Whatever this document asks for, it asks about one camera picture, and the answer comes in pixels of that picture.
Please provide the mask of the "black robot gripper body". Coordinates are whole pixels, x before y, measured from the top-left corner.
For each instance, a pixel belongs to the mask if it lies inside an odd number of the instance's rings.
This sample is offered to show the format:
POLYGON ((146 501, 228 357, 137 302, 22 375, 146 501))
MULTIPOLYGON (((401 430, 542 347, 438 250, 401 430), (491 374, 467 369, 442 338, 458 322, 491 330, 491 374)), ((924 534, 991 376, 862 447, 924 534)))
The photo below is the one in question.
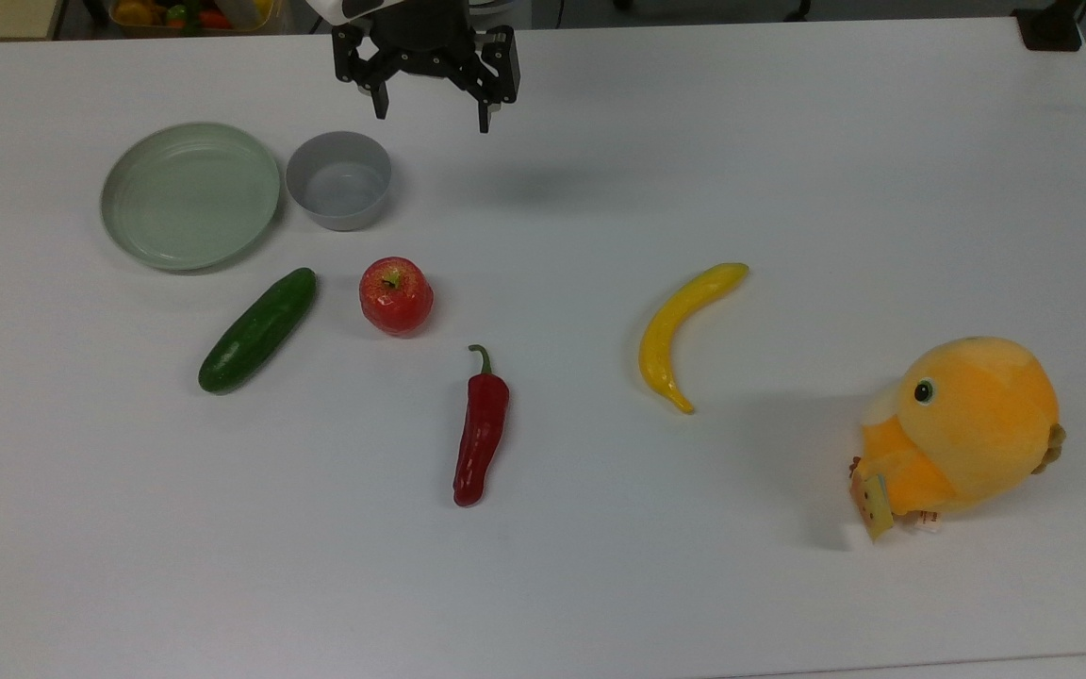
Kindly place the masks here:
POLYGON ((370 96, 397 74, 452 81, 470 95, 516 103, 520 70, 510 25, 479 29, 469 1, 337 1, 331 7, 337 81, 370 96))

